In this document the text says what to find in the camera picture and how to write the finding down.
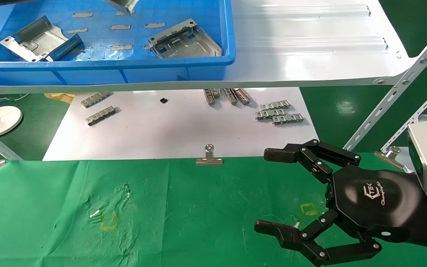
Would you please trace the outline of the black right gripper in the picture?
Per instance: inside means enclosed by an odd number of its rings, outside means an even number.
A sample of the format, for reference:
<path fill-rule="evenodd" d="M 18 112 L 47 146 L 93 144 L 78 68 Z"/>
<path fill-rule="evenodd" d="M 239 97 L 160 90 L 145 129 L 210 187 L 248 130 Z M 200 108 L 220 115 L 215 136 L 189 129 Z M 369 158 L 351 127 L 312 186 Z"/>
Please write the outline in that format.
<path fill-rule="evenodd" d="M 361 156 L 320 142 L 287 144 L 282 149 L 267 148 L 267 162 L 299 163 L 327 186 L 325 212 L 303 230 L 294 226 L 257 220 L 254 230 L 271 235 L 281 248 L 301 253 L 316 267 L 368 260 L 381 252 L 373 238 L 387 242 L 423 242 L 419 222 L 425 193 L 413 174 L 387 169 L 357 167 Z M 325 162 L 344 167 L 333 174 Z M 358 243 L 324 248 L 315 239 L 336 224 Z"/>

